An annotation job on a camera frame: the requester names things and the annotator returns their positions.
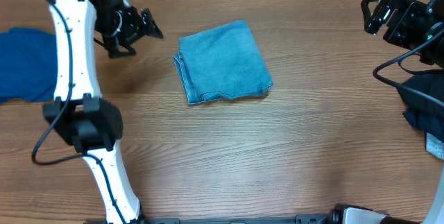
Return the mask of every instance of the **table surface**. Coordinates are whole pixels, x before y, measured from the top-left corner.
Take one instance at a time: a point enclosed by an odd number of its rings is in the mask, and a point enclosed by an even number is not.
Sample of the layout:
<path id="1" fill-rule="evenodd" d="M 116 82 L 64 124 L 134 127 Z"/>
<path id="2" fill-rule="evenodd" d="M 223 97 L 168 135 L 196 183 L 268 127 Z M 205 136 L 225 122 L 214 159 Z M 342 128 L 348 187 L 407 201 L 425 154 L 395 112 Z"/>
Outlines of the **table surface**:
<path id="1" fill-rule="evenodd" d="M 104 98 L 122 112 L 123 160 L 150 217 L 234 218 L 322 213 L 361 205 L 419 221 L 442 162 L 372 70 L 405 52 L 364 32 L 361 0 L 135 0 L 165 34 L 111 60 L 96 45 Z M 53 32 L 43 0 L 0 0 L 0 31 Z M 246 19 L 275 86 L 259 98 L 188 106 L 172 62 L 178 38 Z M 412 58 L 411 69 L 424 68 Z M 393 67 L 383 74 L 409 76 Z M 0 223 L 104 218 L 82 160 L 31 162 L 47 127 L 41 103 L 0 107 Z M 40 159 L 74 153 L 52 133 Z"/>

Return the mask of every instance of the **wooden table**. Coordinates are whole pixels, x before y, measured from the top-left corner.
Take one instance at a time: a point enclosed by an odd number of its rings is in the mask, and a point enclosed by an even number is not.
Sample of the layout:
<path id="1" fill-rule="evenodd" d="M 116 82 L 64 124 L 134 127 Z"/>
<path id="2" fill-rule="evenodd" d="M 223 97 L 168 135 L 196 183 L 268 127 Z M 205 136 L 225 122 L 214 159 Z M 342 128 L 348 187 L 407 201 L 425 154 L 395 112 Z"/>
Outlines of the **wooden table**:
<path id="1" fill-rule="evenodd" d="M 123 160 L 148 216 L 293 216 L 350 203 L 425 217 L 443 164 L 405 121 L 396 90 L 372 77 L 404 50 L 364 32 L 360 2 L 135 0 L 165 40 L 146 37 L 137 56 L 117 60 L 96 46 L 96 59 L 104 97 L 123 114 Z M 1 31 L 53 32 L 43 0 L 0 5 Z M 171 59 L 178 38 L 236 19 L 250 24 L 275 87 L 260 98 L 188 106 Z M 408 78 L 397 67 L 383 74 Z M 103 219 L 83 161 L 31 163 L 47 127 L 41 105 L 0 107 L 0 223 Z M 40 159 L 73 152 L 52 133 Z"/>

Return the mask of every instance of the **dark blue cloth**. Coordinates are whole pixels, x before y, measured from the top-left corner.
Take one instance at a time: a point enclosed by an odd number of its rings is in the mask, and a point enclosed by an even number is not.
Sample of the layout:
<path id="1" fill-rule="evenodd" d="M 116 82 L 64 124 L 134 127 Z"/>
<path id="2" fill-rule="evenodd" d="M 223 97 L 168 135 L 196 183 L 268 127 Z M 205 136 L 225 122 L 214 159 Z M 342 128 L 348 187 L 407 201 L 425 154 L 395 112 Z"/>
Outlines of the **dark blue cloth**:
<path id="1" fill-rule="evenodd" d="M 42 102 L 57 82 L 56 37 L 36 29 L 0 33 L 0 103 L 12 98 Z"/>
<path id="2" fill-rule="evenodd" d="M 244 20 L 180 38 L 173 61 L 188 104 L 261 96 L 273 86 Z"/>
<path id="3" fill-rule="evenodd" d="M 444 101 L 444 74 L 416 75 L 403 83 L 434 98 Z M 444 140 L 444 109 L 421 96 L 399 89 L 402 100 L 409 106 L 405 119 L 416 129 L 424 130 Z"/>

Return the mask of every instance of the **light blue cloth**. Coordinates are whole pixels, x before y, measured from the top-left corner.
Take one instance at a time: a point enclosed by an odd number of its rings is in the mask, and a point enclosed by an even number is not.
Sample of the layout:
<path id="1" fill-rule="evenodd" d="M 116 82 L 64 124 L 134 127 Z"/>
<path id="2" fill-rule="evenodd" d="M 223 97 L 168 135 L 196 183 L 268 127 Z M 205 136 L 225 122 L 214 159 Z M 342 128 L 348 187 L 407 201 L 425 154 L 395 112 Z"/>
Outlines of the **light blue cloth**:
<path id="1" fill-rule="evenodd" d="M 426 134 L 425 149 L 437 158 L 444 160 L 444 143 L 430 133 Z"/>
<path id="2" fill-rule="evenodd" d="M 273 86 L 245 20 L 180 38 L 173 61 L 190 105 L 261 96 Z"/>

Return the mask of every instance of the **blue towel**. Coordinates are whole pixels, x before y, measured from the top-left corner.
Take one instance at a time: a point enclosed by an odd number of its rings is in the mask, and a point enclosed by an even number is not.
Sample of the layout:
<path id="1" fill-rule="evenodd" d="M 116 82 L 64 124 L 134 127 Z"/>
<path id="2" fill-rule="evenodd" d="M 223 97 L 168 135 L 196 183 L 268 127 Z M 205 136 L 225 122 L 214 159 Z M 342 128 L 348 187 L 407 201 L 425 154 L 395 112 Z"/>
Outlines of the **blue towel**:
<path id="1" fill-rule="evenodd" d="M 29 28 L 0 33 L 0 103 L 12 98 L 42 102 L 57 82 L 56 37 Z"/>
<path id="2" fill-rule="evenodd" d="M 261 96 L 273 86 L 244 20 L 180 38 L 173 61 L 190 105 Z"/>

